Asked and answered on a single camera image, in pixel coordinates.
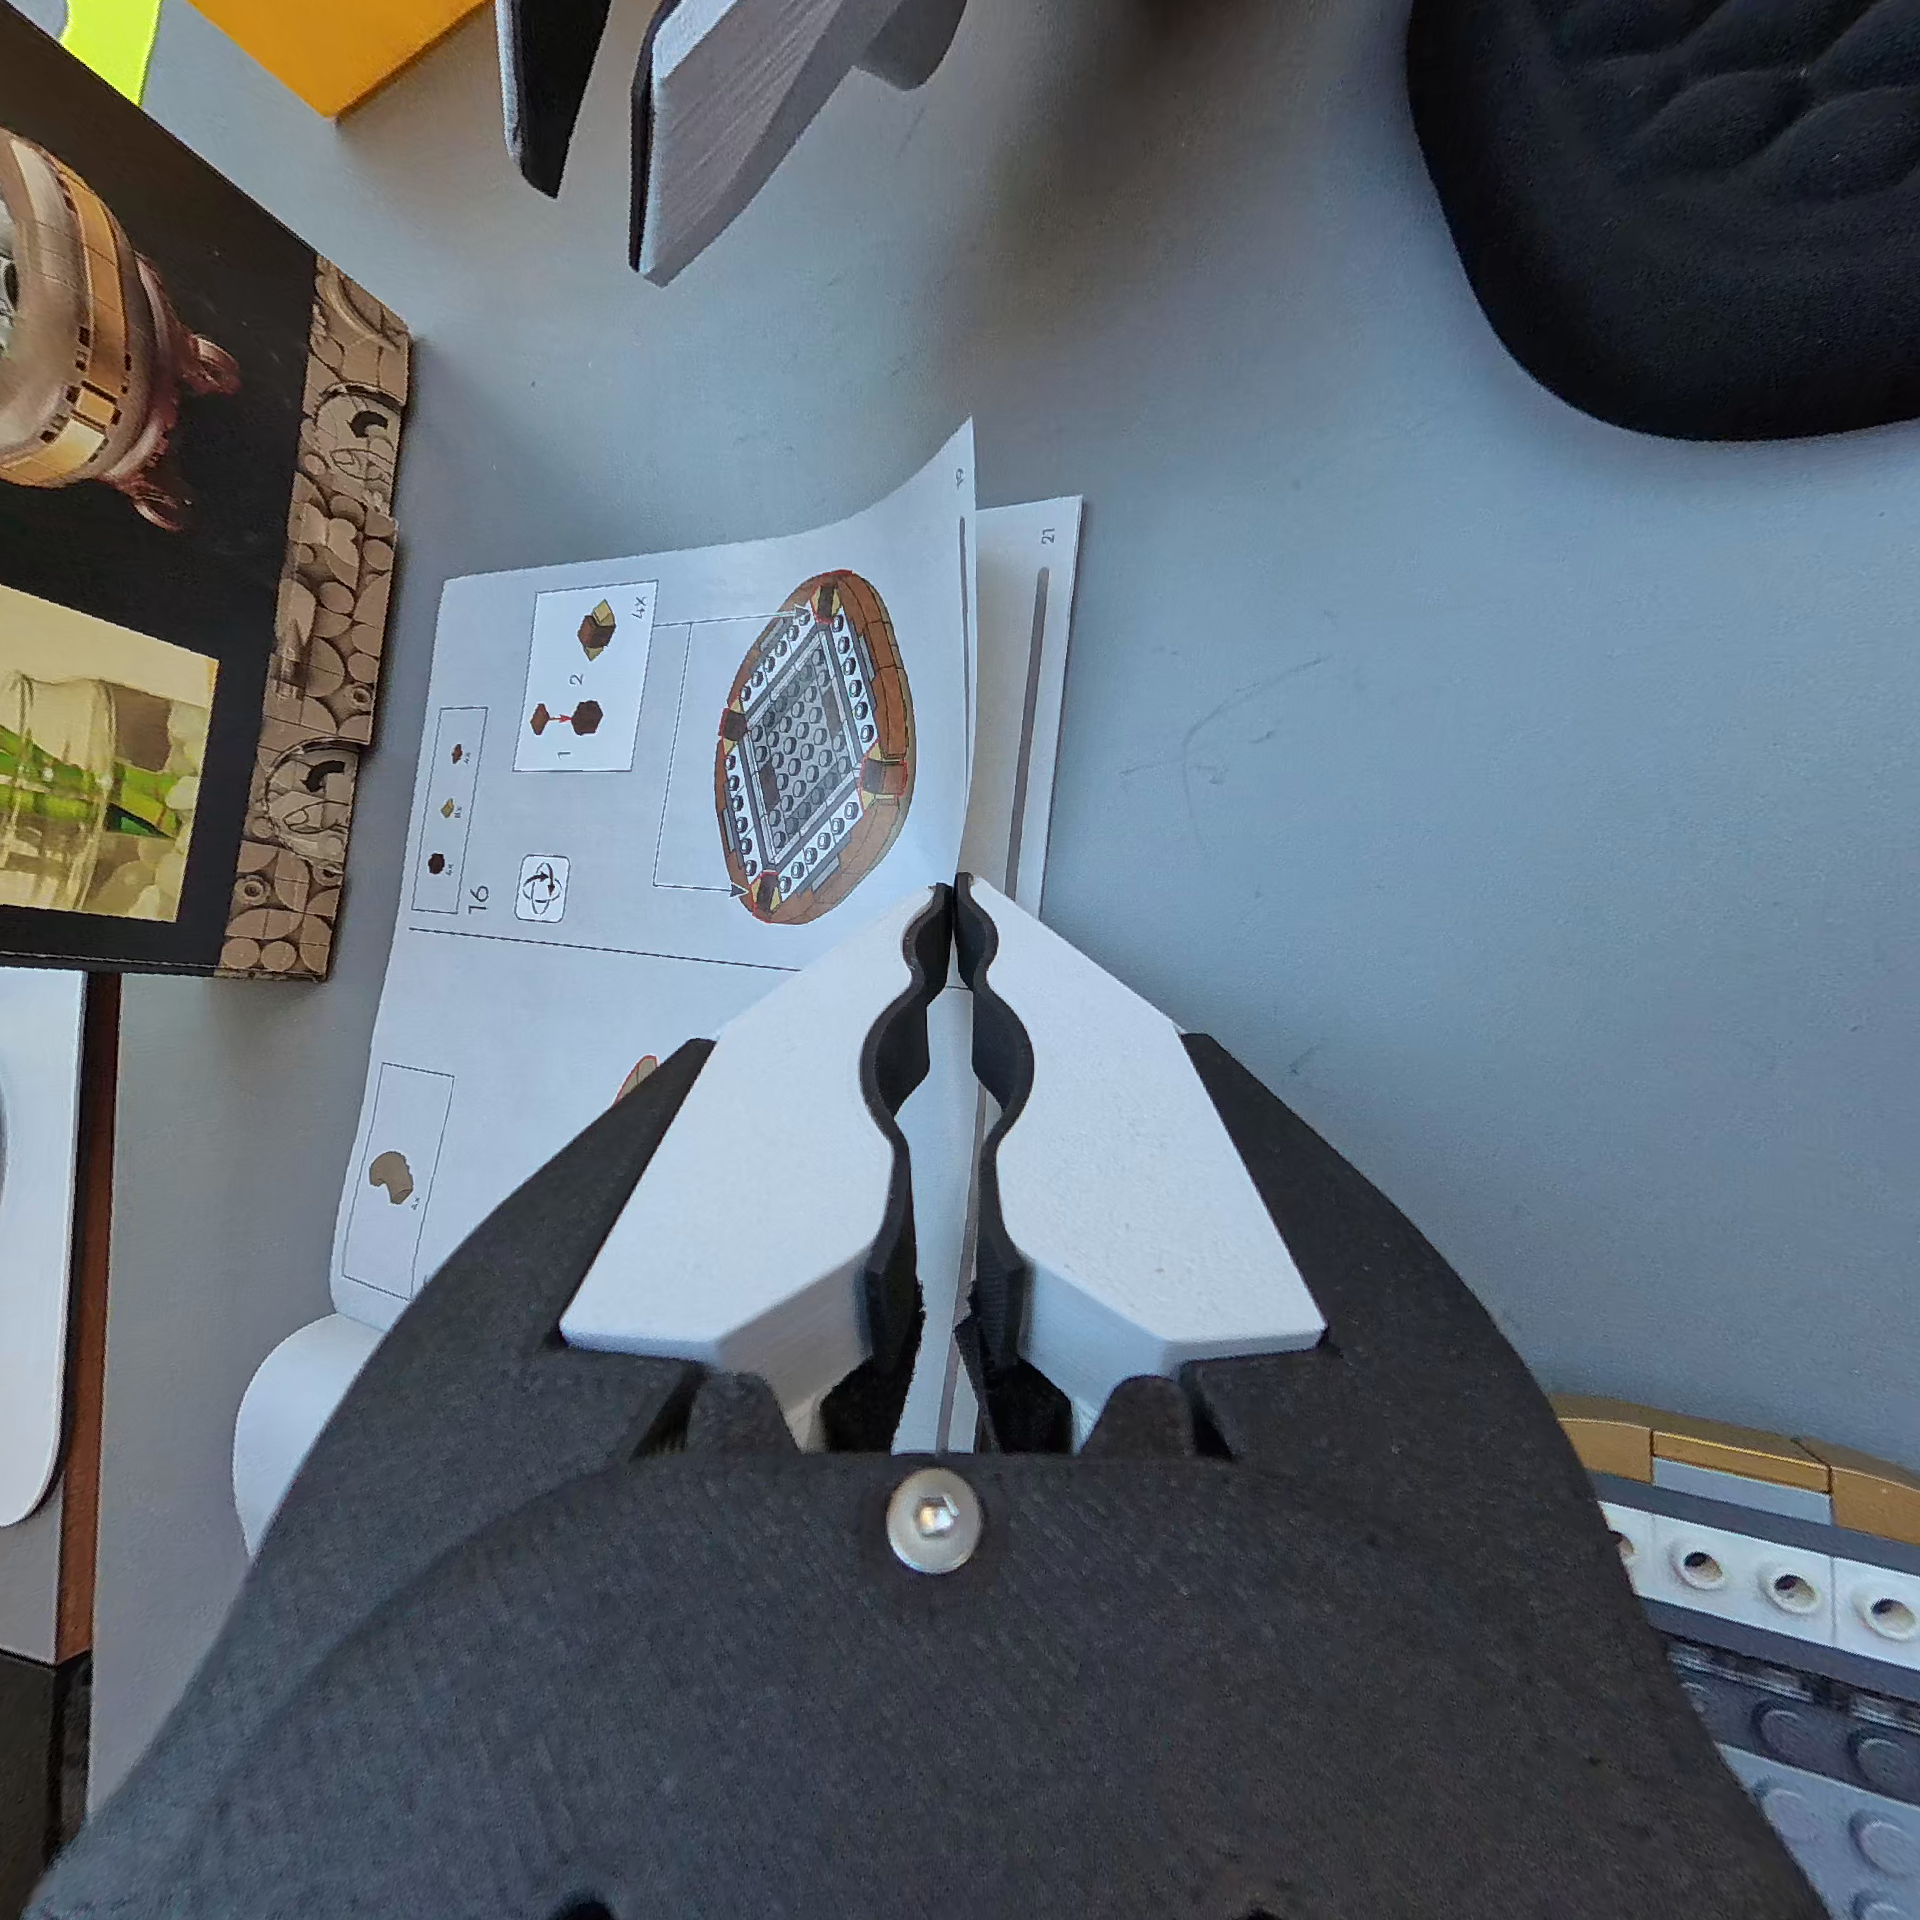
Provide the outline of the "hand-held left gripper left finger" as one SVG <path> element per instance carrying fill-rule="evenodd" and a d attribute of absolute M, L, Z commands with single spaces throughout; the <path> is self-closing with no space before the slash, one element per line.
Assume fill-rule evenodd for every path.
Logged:
<path fill-rule="evenodd" d="M 895 1448 L 925 1329 L 896 1115 L 950 942 L 950 885 L 917 888 L 725 1027 L 560 1319 L 570 1346 L 760 1376 L 803 1448 Z"/>

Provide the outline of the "neon yellow-green object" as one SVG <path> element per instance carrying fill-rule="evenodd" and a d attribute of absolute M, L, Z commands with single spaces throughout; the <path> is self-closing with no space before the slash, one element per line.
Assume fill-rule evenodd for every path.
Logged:
<path fill-rule="evenodd" d="M 141 105 L 158 15 L 158 0 L 71 0 L 58 40 L 101 82 Z"/>

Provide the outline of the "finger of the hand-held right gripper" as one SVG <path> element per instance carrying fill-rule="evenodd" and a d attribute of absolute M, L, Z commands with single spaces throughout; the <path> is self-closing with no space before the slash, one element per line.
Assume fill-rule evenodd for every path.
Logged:
<path fill-rule="evenodd" d="M 635 71 L 635 273 L 681 275 L 846 73 L 922 87 L 967 3 L 663 3 Z"/>
<path fill-rule="evenodd" d="M 612 3 L 496 3 L 502 130 L 520 175 L 557 197 Z"/>

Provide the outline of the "black lego set box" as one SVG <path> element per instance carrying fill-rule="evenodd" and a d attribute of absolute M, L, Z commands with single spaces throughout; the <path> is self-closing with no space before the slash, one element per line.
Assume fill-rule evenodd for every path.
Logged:
<path fill-rule="evenodd" d="M 409 359 L 4 8 L 4 960 L 324 981 Z"/>

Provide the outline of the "lego instruction booklet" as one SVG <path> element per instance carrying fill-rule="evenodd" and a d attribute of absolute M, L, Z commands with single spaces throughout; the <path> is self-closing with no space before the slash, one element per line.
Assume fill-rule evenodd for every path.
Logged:
<path fill-rule="evenodd" d="M 1086 501 L 981 509 L 975 430 L 768 542 L 456 577 L 333 1315 L 256 1373 L 323 1416 L 605 1107 L 911 884 L 1043 903 Z"/>

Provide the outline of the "round lego pot base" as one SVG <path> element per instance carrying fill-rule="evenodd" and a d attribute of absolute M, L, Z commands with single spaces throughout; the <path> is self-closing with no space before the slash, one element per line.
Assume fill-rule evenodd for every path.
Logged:
<path fill-rule="evenodd" d="M 1918 1473 L 1560 1394 L 1716 1747 L 1835 1917 L 1918 1914 Z"/>

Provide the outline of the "white rounded object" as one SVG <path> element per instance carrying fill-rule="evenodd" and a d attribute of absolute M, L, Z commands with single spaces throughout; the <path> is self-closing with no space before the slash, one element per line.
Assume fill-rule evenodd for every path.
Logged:
<path fill-rule="evenodd" d="M 247 1556 L 383 1333 L 331 1314 L 262 1359 L 233 1422 L 233 1511 Z"/>

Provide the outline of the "black padded cushion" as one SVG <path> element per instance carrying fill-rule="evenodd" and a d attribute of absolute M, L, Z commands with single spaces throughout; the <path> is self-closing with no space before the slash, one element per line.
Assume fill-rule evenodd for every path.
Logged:
<path fill-rule="evenodd" d="M 1916 3 L 1415 3 L 1405 75 L 1501 345 L 1587 418 L 1918 418 Z"/>

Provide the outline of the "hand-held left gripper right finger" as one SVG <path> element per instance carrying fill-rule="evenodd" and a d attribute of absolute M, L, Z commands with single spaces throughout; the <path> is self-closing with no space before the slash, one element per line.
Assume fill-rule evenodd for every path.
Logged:
<path fill-rule="evenodd" d="M 996 1451 L 1072 1451 L 1126 1379 L 1309 1351 L 1327 1321 L 1182 1031 L 1018 903 L 958 877 L 976 1164 L 964 1355 Z"/>

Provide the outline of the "yellow plastic bin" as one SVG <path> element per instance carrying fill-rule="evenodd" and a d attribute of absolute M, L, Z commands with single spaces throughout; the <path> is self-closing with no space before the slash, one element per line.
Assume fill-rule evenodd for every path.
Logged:
<path fill-rule="evenodd" d="M 358 110 L 483 3 L 194 3 L 324 119 Z"/>

